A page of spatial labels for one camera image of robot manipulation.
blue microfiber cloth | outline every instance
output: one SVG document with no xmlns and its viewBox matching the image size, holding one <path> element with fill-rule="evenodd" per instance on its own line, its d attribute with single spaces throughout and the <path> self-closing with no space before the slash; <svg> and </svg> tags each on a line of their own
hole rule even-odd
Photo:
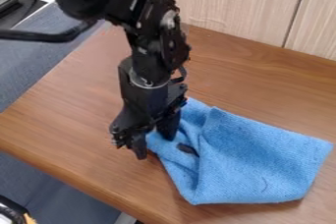
<svg viewBox="0 0 336 224">
<path fill-rule="evenodd" d="M 301 199 L 333 145 L 189 99 L 176 138 L 152 133 L 148 147 L 189 203 L 207 204 Z"/>
</svg>

